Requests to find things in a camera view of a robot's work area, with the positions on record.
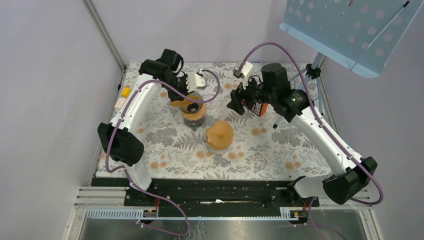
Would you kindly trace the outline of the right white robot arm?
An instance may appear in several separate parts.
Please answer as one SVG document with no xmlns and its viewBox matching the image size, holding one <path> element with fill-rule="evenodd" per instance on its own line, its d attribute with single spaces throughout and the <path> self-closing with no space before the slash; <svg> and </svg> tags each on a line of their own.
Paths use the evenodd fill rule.
<svg viewBox="0 0 424 240">
<path fill-rule="evenodd" d="M 328 175 L 301 176 L 290 183 L 287 201 L 301 205 L 309 197 L 328 196 L 334 203 L 343 205 L 365 188 L 377 169 L 376 160 L 362 157 L 329 126 L 304 90 L 294 89 L 287 70 L 279 63 L 261 68 L 262 80 L 253 79 L 253 65 L 239 62 L 233 75 L 241 79 L 231 91 L 227 107 L 239 115 L 256 104 L 268 104 L 288 123 L 301 131 L 324 157 L 330 167 Z"/>
</svg>

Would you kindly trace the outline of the grey glass pitcher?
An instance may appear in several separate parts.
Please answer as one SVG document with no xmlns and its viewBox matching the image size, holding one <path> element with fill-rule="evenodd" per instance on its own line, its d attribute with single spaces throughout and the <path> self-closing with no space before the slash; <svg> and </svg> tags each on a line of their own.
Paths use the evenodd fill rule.
<svg viewBox="0 0 424 240">
<path fill-rule="evenodd" d="M 196 131 L 199 127 L 204 125 L 204 123 L 206 121 L 206 117 L 202 116 L 201 118 L 199 118 L 197 120 L 189 120 L 189 119 L 184 118 L 183 121 L 184 121 L 184 123 L 187 127 L 192 129 L 193 131 Z"/>
</svg>

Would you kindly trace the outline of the orange coffee filter box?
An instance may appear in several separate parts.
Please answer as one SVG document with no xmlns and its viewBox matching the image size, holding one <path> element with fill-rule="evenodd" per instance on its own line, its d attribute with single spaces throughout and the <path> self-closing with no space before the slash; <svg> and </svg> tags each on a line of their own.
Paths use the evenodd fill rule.
<svg viewBox="0 0 424 240">
<path fill-rule="evenodd" d="M 267 108 L 268 108 L 267 103 L 260 103 L 260 102 L 255 103 L 251 107 L 247 107 L 249 111 L 251 111 L 254 115 L 258 117 L 262 117 L 266 113 Z"/>
</svg>

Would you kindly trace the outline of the brown paper coffee filter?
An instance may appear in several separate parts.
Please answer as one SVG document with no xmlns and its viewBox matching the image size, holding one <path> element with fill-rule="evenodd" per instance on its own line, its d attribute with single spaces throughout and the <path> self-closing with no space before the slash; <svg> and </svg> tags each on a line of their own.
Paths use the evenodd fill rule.
<svg viewBox="0 0 424 240">
<path fill-rule="evenodd" d="M 229 122 L 224 120 L 216 121 L 207 131 L 206 139 L 216 144 L 219 142 L 233 141 L 234 132 Z"/>
</svg>

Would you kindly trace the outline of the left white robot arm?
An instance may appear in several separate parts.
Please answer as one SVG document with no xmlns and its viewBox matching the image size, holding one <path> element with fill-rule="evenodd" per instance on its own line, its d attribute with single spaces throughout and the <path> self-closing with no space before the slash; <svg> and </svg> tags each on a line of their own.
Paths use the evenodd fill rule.
<svg viewBox="0 0 424 240">
<path fill-rule="evenodd" d="M 170 49 L 165 49 L 159 59 L 145 60 L 138 70 L 136 84 L 121 109 L 108 123 L 102 122 L 97 128 L 106 154 L 106 171 L 113 173 L 124 170 L 130 186 L 138 189 L 136 199 L 144 206 L 154 202 L 155 192 L 149 188 L 152 178 L 141 162 L 145 146 L 136 136 L 136 125 L 162 88 L 167 90 L 172 102 L 183 100 L 189 94 L 187 74 L 179 76 L 183 65 L 183 57 Z"/>
</svg>

